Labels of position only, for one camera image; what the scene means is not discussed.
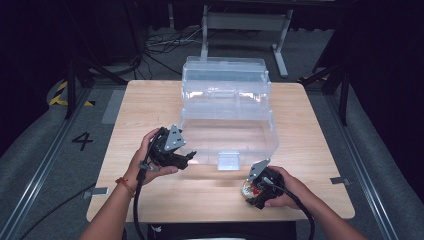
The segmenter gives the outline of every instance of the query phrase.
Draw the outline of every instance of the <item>cable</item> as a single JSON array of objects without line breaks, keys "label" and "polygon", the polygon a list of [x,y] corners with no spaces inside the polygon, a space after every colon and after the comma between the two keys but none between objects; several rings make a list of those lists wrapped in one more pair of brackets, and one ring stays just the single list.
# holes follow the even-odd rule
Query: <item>cable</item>
[{"label": "cable", "polygon": [[[147,163],[147,159],[149,158],[149,152],[152,149],[152,146],[156,139],[159,137],[159,134],[156,134],[152,141],[149,144],[149,148],[147,149],[146,155],[144,156],[143,161],[141,162],[142,165],[146,165],[149,164]],[[134,215],[134,225],[135,225],[135,230],[137,231],[138,236],[140,237],[141,240],[144,240],[144,236],[143,233],[141,232],[140,229],[140,222],[138,221],[138,199],[140,197],[140,192],[141,192],[141,188],[143,186],[143,181],[146,177],[146,172],[147,169],[145,168],[140,168],[140,170],[138,171],[138,175],[137,175],[137,188],[135,190],[135,196],[134,196],[134,201],[133,201],[133,215]]]},{"label": "cable", "polygon": [[271,186],[271,187],[275,187],[275,188],[277,188],[277,189],[279,189],[279,190],[281,190],[281,191],[283,191],[285,194],[287,194],[287,196],[289,196],[291,199],[293,199],[293,201],[296,203],[296,205],[300,208],[300,210],[302,210],[303,211],[303,213],[305,213],[305,215],[306,215],[306,217],[308,218],[308,220],[309,220],[309,223],[310,223],[310,225],[311,225],[311,230],[310,230],[310,232],[309,232],[309,240],[312,240],[312,239],[314,239],[314,235],[315,235],[315,222],[314,222],[314,219],[313,219],[313,217],[312,217],[312,215],[311,215],[311,213],[309,212],[309,210],[305,207],[305,205],[303,205],[303,203],[300,201],[300,199],[296,196],[296,195],[294,195],[292,192],[290,192],[287,188],[285,188],[285,187],[279,187],[279,186],[277,186],[277,185],[275,185],[275,184],[269,184],[269,183],[267,183],[268,184],[268,186]]},{"label": "cable", "polygon": [[[149,80],[152,80],[152,78],[153,78],[153,73],[152,73],[152,71],[150,70],[150,65],[149,65],[149,63],[143,58],[143,57],[141,57],[141,60],[143,60],[143,62],[145,62],[146,63],[146,65],[147,65],[147,70],[149,71],[149,74],[150,74],[150,77],[149,77]],[[147,80],[147,78],[146,77],[144,77],[144,75],[140,72],[140,69],[139,69],[139,66],[137,66],[137,71],[138,71],[138,73],[141,75],[141,77],[144,79],[144,80]]]},{"label": "cable", "polygon": [[[166,40],[163,38],[162,35],[150,36],[146,40],[144,51],[148,52],[150,55],[170,53],[180,46],[186,46],[186,45],[191,44],[193,42],[200,43],[199,41],[196,41],[196,39],[200,35],[201,30],[202,30],[202,28],[199,28],[196,31],[189,33],[188,36],[184,36],[184,33],[180,32],[179,37],[177,37],[177,38],[174,38],[176,33],[172,33],[172,35],[169,38],[167,38]],[[162,47],[161,50],[149,49],[149,47],[158,47],[158,46],[163,46],[163,47]]]},{"label": "cable", "polygon": [[35,227],[37,227],[38,224],[40,224],[44,219],[46,219],[48,216],[50,216],[50,214],[52,214],[53,212],[55,212],[57,209],[59,209],[60,207],[62,207],[63,205],[65,205],[66,203],[68,203],[69,201],[71,201],[72,199],[76,198],[81,193],[83,193],[83,192],[87,191],[88,189],[94,187],[95,185],[96,185],[96,183],[91,184],[90,186],[84,188],[83,190],[81,190],[78,193],[74,194],[72,197],[66,199],[64,202],[62,202],[61,204],[59,204],[58,206],[56,206],[55,208],[53,208],[52,210],[50,210],[40,220],[38,220],[36,223],[34,223],[19,239],[20,240],[24,239],[26,236],[28,236],[28,234],[32,230],[34,230]]},{"label": "cable", "polygon": [[124,227],[124,232],[122,233],[122,240],[127,240],[128,239],[128,235],[127,235],[127,229],[125,229]]},{"label": "cable", "polygon": [[174,70],[174,69],[172,69],[172,68],[170,68],[170,67],[166,66],[165,64],[163,64],[163,63],[159,62],[158,60],[156,60],[155,58],[153,58],[152,56],[150,56],[148,53],[146,53],[146,56],[148,56],[148,57],[149,57],[150,59],[152,59],[153,61],[155,61],[155,62],[159,63],[160,65],[164,66],[165,68],[167,68],[167,69],[171,70],[172,72],[174,72],[174,73],[176,73],[176,74],[178,74],[178,75],[182,75],[182,73],[180,73],[180,72],[178,72],[178,71],[176,71],[176,70]]},{"label": "cable", "polygon": [[[140,62],[137,61],[137,62],[135,62],[134,65],[129,65],[129,67],[126,68],[126,69],[123,69],[123,70],[120,70],[120,71],[116,71],[116,72],[111,72],[111,73],[113,73],[116,76],[121,76],[121,75],[130,73],[131,71],[134,71],[138,67],[139,64],[140,64]],[[97,71],[90,71],[90,73],[91,73],[91,75],[96,76],[96,77],[100,77],[100,76],[103,76],[104,77],[103,74],[98,73]]]}]

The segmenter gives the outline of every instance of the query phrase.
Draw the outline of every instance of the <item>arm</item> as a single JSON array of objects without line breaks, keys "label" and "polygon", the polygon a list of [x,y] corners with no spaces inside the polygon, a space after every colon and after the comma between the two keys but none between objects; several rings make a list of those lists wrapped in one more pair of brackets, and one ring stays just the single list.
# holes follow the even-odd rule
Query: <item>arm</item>
[{"label": "arm", "polygon": [[[128,186],[135,190],[137,187],[138,163],[144,159],[150,140],[158,132],[155,129],[144,136],[140,148],[135,152],[124,178],[128,179]],[[178,171],[178,168],[163,167],[159,172],[147,171],[143,185],[151,182],[158,176],[163,176]],[[80,239],[121,239],[124,231],[125,219],[132,195],[123,184],[118,184],[105,204],[84,230]]]},{"label": "arm", "polygon": [[[283,176],[286,188],[302,201],[315,221],[322,227],[328,239],[366,239],[364,235],[337,215],[337,213],[297,178],[291,176],[281,167],[269,166],[269,168],[279,172]],[[297,205],[286,194],[265,202],[265,207],[281,206],[298,209]]]}]

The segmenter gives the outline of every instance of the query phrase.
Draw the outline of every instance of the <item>wooden table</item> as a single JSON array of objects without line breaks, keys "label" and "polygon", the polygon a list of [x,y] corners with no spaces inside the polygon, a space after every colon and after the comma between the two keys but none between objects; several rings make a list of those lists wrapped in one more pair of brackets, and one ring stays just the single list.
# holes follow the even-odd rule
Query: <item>wooden table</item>
[{"label": "wooden table", "polygon": [[[271,164],[298,177],[343,218],[355,214],[339,177],[324,135],[302,85],[272,83],[271,108],[279,148]],[[96,187],[109,187],[122,176],[143,136],[157,127],[178,124],[181,81],[131,81],[128,84]],[[241,186],[249,166],[240,171],[218,171],[216,165],[190,164],[178,173],[159,177],[143,186],[140,222],[223,222],[306,219],[302,211],[287,207],[259,210],[245,202]],[[93,196],[87,212],[91,220],[107,196]],[[132,203],[127,221],[133,221]]]}]

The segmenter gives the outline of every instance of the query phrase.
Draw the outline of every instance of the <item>black wire on floor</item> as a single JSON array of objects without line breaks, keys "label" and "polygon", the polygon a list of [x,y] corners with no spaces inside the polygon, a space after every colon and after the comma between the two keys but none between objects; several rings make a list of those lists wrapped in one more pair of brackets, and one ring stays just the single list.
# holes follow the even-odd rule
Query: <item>black wire on floor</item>
[{"label": "black wire on floor", "polygon": [[58,206],[56,206],[55,208],[53,208],[52,210],[50,210],[48,213],[46,213],[40,220],[38,220],[36,223],[34,223],[19,239],[22,240],[24,238],[26,238],[28,236],[28,234],[34,230],[34,228],[36,228],[38,226],[38,224],[40,224],[44,219],[46,219],[48,216],[50,216],[52,213],[54,213],[56,210],[58,210],[60,207],[62,207],[63,205],[65,205],[66,203],[70,202],[72,199],[78,197],[80,194],[84,193],[85,191],[87,191],[88,189],[94,187],[96,185],[96,183],[91,184],[90,186],[84,188],[83,190],[78,191],[76,194],[72,195],[70,198],[66,199],[64,202],[62,202],[61,204],[59,204]]}]

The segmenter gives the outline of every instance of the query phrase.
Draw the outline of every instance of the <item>gray carpet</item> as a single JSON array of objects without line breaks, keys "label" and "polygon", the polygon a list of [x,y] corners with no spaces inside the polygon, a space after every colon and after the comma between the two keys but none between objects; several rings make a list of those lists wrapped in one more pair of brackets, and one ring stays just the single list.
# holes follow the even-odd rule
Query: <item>gray carpet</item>
[{"label": "gray carpet", "polygon": [[[166,32],[172,31],[162,29],[160,32],[151,34]],[[277,39],[274,33],[219,32],[213,34],[209,40],[209,56],[262,58],[270,72],[271,81],[295,82],[299,77],[312,75],[312,68],[331,34],[331,31],[290,31],[282,51],[289,72],[289,77],[286,79],[280,78],[270,50],[273,40]],[[170,53],[152,56],[173,70],[181,72],[186,57],[193,55],[200,55],[200,44],[197,42],[179,46]],[[147,57],[144,59],[145,62],[142,62],[139,71],[122,77],[128,80],[134,78],[181,79],[179,74],[156,61]],[[314,83],[306,89],[341,176],[350,182],[346,188],[356,215],[349,222],[369,239],[384,239],[354,171],[349,148],[336,127],[337,119],[331,114],[331,106],[326,101],[327,97],[316,90],[319,86],[320,83]],[[56,86],[52,86],[52,92],[55,90]],[[96,181],[124,90],[125,87],[118,86],[109,79],[96,80],[87,99],[95,101],[95,106],[82,107],[79,111],[64,138],[63,145],[59,148],[58,157],[48,177],[28,213],[23,216],[22,225],[10,239],[19,239],[43,215]],[[34,122],[3,155],[0,161],[0,206],[2,209],[0,226],[2,229],[18,204],[25,186],[48,151],[65,113],[65,106],[51,106],[50,110]],[[347,129],[387,209],[398,238],[422,239],[424,236],[423,204],[405,182],[352,89],[349,95],[347,121]],[[81,143],[73,143],[72,140],[86,132],[90,134],[89,139],[93,142],[87,143],[84,151],[80,151]],[[89,201],[89,198],[83,199],[79,194],[44,219],[25,239],[77,239],[88,223],[85,215]],[[127,231],[129,239],[136,239],[132,224],[127,224]],[[307,239],[309,223],[299,221],[297,231],[298,239]],[[325,239],[319,227],[315,239]]]}]

